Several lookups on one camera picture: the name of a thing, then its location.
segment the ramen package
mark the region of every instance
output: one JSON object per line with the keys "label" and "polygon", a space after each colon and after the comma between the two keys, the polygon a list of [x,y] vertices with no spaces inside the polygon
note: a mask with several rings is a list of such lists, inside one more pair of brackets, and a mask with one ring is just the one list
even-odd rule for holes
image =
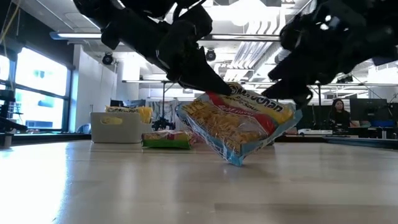
{"label": "ramen package", "polygon": [[154,131],[142,134],[142,146],[152,148],[190,149],[196,143],[191,131]]}
{"label": "ramen package", "polygon": [[293,104],[282,104],[237,83],[231,96],[205,93],[180,105],[180,120],[200,135],[223,159],[241,166],[252,152],[268,145],[302,117]]}
{"label": "ramen package", "polygon": [[137,108],[125,108],[118,106],[106,106],[105,112],[107,113],[139,113],[141,121],[144,124],[151,124],[152,122],[152,108],[140,106]]}

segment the large window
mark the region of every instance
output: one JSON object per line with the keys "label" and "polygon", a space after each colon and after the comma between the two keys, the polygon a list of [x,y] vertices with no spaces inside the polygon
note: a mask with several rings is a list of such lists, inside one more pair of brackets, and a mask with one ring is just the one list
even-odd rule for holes
{"label": "large window", "polygon": [[23,48],[18,54],[17,84],[65,96],[67,76],[66,66],[33,50]]}
{"label": "large window", "polygon": [[10,73],[10,60],[0,55],[0,80],[8,80]]}
{"label": "large window", "polygon": [[66,129],[68,69],[30,49],[18,54],[12,118],[30,129]]}

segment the yellow package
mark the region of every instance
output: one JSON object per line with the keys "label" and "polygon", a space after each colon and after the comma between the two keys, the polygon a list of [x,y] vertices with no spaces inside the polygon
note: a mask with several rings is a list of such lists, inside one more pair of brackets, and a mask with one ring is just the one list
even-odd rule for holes
{"label": "yellow package", "polygon": [[229,87],[230,96],[205,93],[179,106],[177,115],[224,159],[241,166],[248,154],[295,126],[302,114],[294,105],[278,103],[237,83]]}
{"label": "yellow package", "polygon": [[105,112],[107,113],[139,113],[141,121],[145,124],[152,122],[152,108],[140,106],[137,108],[124,108],[118,106],[106,106]]}

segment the person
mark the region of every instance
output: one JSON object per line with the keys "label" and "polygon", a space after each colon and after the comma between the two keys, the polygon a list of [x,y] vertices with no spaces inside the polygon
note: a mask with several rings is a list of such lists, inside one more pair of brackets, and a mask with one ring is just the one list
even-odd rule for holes
{"label": "person", "polygon": [[333,100],[329,120],[332,123],[333,128],[348,128],[350,126],[354,126],[351,122],[349,112],[344,109],[343,100],[339,98]]}

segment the robotic hand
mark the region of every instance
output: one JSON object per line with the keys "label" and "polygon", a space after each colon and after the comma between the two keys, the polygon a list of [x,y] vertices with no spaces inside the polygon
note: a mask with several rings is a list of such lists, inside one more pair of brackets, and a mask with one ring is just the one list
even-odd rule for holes
{"label": "robotic hand", "polygon": [[[201,5],[205,0],[120,1],[125,7],[118,0],[73,0],[79,12],[101,29],[101,41],[109,48],[114,50],[123,42],[183,88],[231,94],[207,64],[205,49],[197,44],[212,30],[213,21]],[[173,23],[162,21],[175,3]]]}
{"label": "robotic hand", "polygon": [[302,106],[312,99],[307,85],[329,84],[370,58],[375,65],[398,60],[397,20],[395,0],[318,0],[311,14],[282,29],[290,54],[269,72],[278,82],[262,94]]}

